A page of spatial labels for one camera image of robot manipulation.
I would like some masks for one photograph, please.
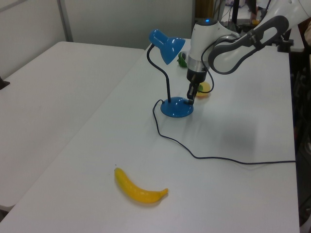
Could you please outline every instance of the banana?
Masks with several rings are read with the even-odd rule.
[[[133,184],[126,176],[125,172],[118,167],[115,169],[115,179],[125,194],[132,199],[143,203],[157,202],[169,191],[167,188],[162,191],[147,191],[141,189]]]

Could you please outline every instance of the lamp shade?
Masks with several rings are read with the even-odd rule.
[[[159,29],[151,31],[149,40],[160,49],[162,59],[168,65],[179,54],[185,40],[177,37],[167,37]]]

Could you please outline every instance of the white table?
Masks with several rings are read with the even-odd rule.
[[[188,49],[187,40],[184,50]],[[151,59],[185,96],[186,69]],[[246,162],[293,160],[288,54],[264,48],[231,75],[212,72],[215,89],[186,118],[156,115],[163,134],[198,156]],[[164,76],[145,54],[0,223],[1,233],[298,233],[295,164],[242,166],[196,160],[156,132],[152,107],[166,97]],[[115,167],[145,189],[169,189],[147,206],[129,200]]]
[[[290,39],[294,41],[293,46],[291,46],[291,52],[303,52],[305,50],[298,26],[292,28]]]
[[[143,50],[61,42],[0,91],[0,209],[10,210]]]

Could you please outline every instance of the power cord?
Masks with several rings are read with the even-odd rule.
[[[221,18],[221,20],[220,21],[222,21],[223,20],[223,18],[229,13],[229,11],[231,11],[231,8],[232,7],[230,7],[230,9],[227,11],[227,13],[225,13],[224,15],[223,15],[223,17]]]
[[[239,38],[235,38],[235,39],[224,39],[224,40],[218,42],[218,44],[219,44],[219,43],[222,43],[222,42],[230,42],[230,43],[232,43],[232,42],[234,42],[234,41],[236,41],[236,40],[238,40],[238,39],[239,39]],[[208,94],[208,93],[210,93],[210,92],[214,89],[214,86],[215,86],[215,83],[214,83],[214,79],[213,79],[213,77],[212,77],[212,74],[210,73],[209,68],[207,68],[207,66],[205,65],[205,63],[204,63],[204,61],[203,61],[204,53],[206,53],[206,51],[207,51],[211,46],[215,45],[215,43],[216,43],[216,41],[214,41],[213,43],[211,43],[211,44],[203,51],[203,53],[202,53],[202,55],[201,55],[201,62],[202,62],[202,64],[203,64],[203,66],[204,66],[204,70],[209,74],[210,79],[212,80],[212,88],[211,88],[209,91],[200,91],[200,90],[198,90],[198,92],[200,92],[200,93]]]
[[[234,160],[234,159],[230,159],[230,158],[224,158],[224,157],[215,157],[215,156],[207,156],[207,157],[197,157],[195,156],[191,150],[189,148],[187,148],[184,144],[182,144],[181,142],[177,141],[176,139],[174,138],[171,138],[171,137],[167,137],[163,134],[160,133],[160,130],[159,130],[159,125],[158,125],[158,122],[157,122],[157,118],[156,118],[156,114],[155,114],[155,109],[156,109],[156,106],[159,102],[164,102],[163,100],[158,100],[153,109],[152,109],[152,113],[154,115],[154,119],[155,119],[155,124],[156,124],[156,129],[157,129],[157,132],[158,134],[161,136],[161,137],[164,137],[166,139],[169,139],[169,140],[172,140],[174,142],[177,142],[179,145],[181,145],[184,149],[186,149],[191,155],[193,158],[195,159],[222,159],[222,160],[229,160],[229,161],[232,161],[234,163],[238,163],[238,164],[243,164],[243,165],[260,165],[260,164],[284,164],[284,163],[296,163],[295,160],[285,160],[285,161],[272,161],[272,162],[257,162],[257,163],[245,163],[245,162],[241,162],[241,161],[238,161],[238,160]]]

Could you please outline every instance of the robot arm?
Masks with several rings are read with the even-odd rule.
[[[230,74],[256,51],[279,38],[293,26],[311,17],[310,0],[273,0],[263,21],[245,36],[224,30],[219,23],[196,24],[191,37],[188,57],[187,93],[189,104],[193,104],[199,83],[205,80],[206,70],[200,65],[201,55],[208,45],[214,45],[203,56],[207,67],[219,74]]]

